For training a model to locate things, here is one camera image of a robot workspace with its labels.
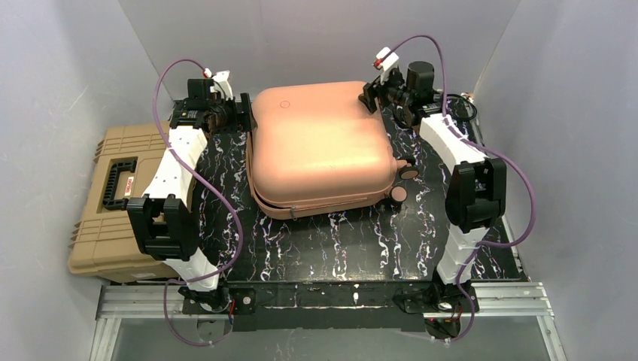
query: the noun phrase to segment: marble tabletop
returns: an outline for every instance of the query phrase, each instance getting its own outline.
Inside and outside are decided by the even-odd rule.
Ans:
[[[447,168],[432,147],[412,130],[384,123],[395,156],[413,156],[420,174],[403,186],[409,198],[398,208],[387,203],[349,211],[273,220],[252,199],[246,181],[246,135],[215,135],[198,163],[198,172],[212,181],[235,207],[242,222],[244,244],[228,281],[429,281],[443,255],[449,222],[445,215]],[[470,138],[467,124],[460,129]],[[237,233],[221,202],[197,184],[193,212],[199,218],[202,251],[218,266],[237,250]],[[507,242],[499,221],[486,239]],[[511,250],[483,247],[474,279],[519,280]]]

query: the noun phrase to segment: case handle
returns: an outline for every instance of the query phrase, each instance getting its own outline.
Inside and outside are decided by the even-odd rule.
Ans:
[[[115,199],[115,191],[117,190],[117,181],[120,179],[120,173],[123,171],[130,171],[135,173],[135,166],[137,165],[137,159],[128,160],[125,162],[117,162],[111,166],[111,171],[108,172],[108,178],[106,180],[106,188],[104,189],[104,196],[102,197],[102,206],[109,211],[125,211],[128,199]]]

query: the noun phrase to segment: gray wall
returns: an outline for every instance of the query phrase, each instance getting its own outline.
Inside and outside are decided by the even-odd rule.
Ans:
[[[427,33],[443,46],[452,91],[474,89],[519,0],[120,0],[156,69],[189,56],[213,71],[230,70],[235,91],[255,96],[284,85],[372,81],[385,46]],[[440,70],[425,40],[399,52],[403,64],[426,60]],[[166,78],[184,97],[192,65]],[[440,73],[437,81],[440,85]]]
[[[100,281],[68,273],[72,225],[97,142],[150,121],[157,75],[114,0],[0,2],[0,44],[0,359],[84,361]]]
[[[567,356],[636,359],[638,2],[523,0],[476,90],[486,143],[539,197],[524,267],[547,288]],[[527,224],[509,182],[515,233]]]

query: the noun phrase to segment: tan plastic case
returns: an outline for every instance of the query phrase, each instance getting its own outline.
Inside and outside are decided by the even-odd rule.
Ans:
[[[251,193],[275,219],[374,205],[398,168],[381,112],[358,100],[364,82],[284,86],[254,100],[247,142]]]
[[[169,123],[163,123],[164,131]],[[166,146],[154,124],[121,126],[106,132],[97,147],[96,168],[81,221],[75,224],[68,269],[83,276],[100,276],[115,282],[169,278],[177,274],[151,256],[140,253],[126,211],[102,206],[109,171],[116,162],[136,159],[135,173],[123,171],[115,198],[140,197],[155,175]]]

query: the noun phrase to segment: suitcase shell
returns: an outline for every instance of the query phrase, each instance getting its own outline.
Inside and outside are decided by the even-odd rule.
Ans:
[[[163,123],[164,131],[169,123]],[[126,211],[109,211],[102,200],[108,182],[115,184],[115,199],[140,197],[155,175],[166,146],[154,124],[110,128],[98,144],[96,167],[80,222],[69,246],[68,269],[83,276],[100,276],[115,282],[170,278],[172,268],[140,253]],[[135,160],[135,172],[119,177],[109,173],[113,164]]]
[[[381,112],[358,100],[364,82],[284,86],[253,101],[247,142],[251,193],[272,218],[290,219],[374,205],[396,171]]]

